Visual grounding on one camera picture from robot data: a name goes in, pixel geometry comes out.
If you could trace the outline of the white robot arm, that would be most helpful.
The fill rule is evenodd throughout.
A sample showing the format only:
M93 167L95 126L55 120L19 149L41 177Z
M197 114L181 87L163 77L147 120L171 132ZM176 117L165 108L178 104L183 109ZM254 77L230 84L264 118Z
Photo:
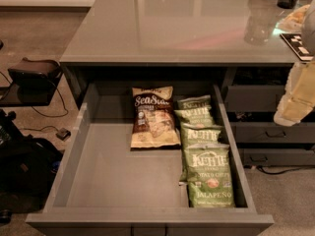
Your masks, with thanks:
M301 41L311 55L315 53L315 0L301 12ZM295 63L289 71L285 93L274 115L274 122L282 126L293 126L306 117L315 107L315 60L307 64Z

